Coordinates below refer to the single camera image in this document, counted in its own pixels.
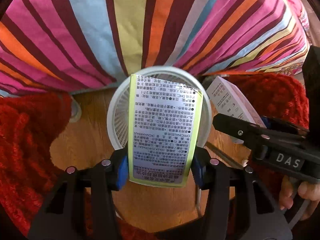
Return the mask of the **person's right hand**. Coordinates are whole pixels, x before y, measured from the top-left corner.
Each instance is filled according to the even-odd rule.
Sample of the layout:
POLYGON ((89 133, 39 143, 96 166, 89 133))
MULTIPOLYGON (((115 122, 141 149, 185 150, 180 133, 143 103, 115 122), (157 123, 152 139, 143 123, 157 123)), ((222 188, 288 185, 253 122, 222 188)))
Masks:
MULTIPOLYGON (((279 207, 281 210, 290 209, 293 206, 293 195, 294 189, 293 184, 289 180, 288 176, 284 176, 281 184, 281 190, 279 193, 279 207)), ((316 210, 320 200, 320 189, 319 184, 310 184, 306 181, 302 182, 297 190, 298 195, 303 199, 310 200, 308 207, 300 220, 306 220, 316 210)))

